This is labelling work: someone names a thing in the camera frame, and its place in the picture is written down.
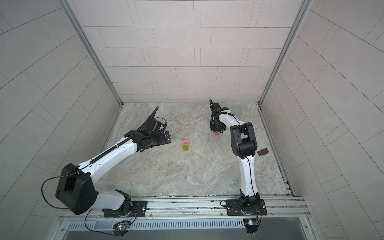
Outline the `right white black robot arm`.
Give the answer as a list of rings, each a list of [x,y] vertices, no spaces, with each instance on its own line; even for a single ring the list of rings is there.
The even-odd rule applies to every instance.
[[[227,107],[210,100],[211,131],[218,135],[230,130],[231,148],[238,157],[241,173],[240,198],[226,200],[223,207],[229,216],[265,216],[267,209],[260,198],[255,176],[255,155],[258,148],[254,127],[250,122],[238,120]]]

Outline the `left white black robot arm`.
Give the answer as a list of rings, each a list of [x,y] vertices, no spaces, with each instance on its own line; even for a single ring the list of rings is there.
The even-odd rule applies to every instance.
[[[68,164],[62,169],[56,198],[74,214],[101,209],[106,218],[132,215],[131,197],[121,191],[98,192],[95,183],[109,170],[127,157],[156,146],[170,144],[167,121],[157,118],[156,112],[131,130],[116,144],[79,165]]]

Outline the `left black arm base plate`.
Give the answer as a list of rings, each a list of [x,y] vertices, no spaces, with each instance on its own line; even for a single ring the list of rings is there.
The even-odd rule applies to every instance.
[[[147,210],[147,201],[124,201],[117,210],[102,209],[104,218],[144,217]]]

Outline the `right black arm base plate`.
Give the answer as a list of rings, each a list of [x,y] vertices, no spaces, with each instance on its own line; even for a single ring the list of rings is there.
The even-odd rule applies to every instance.
[[[268,214],[265,201],[260,200],[260,203],[254,210],[243,211],[240,200],[225,200],[224,207],[227,210],[228,216],[266,216]]]

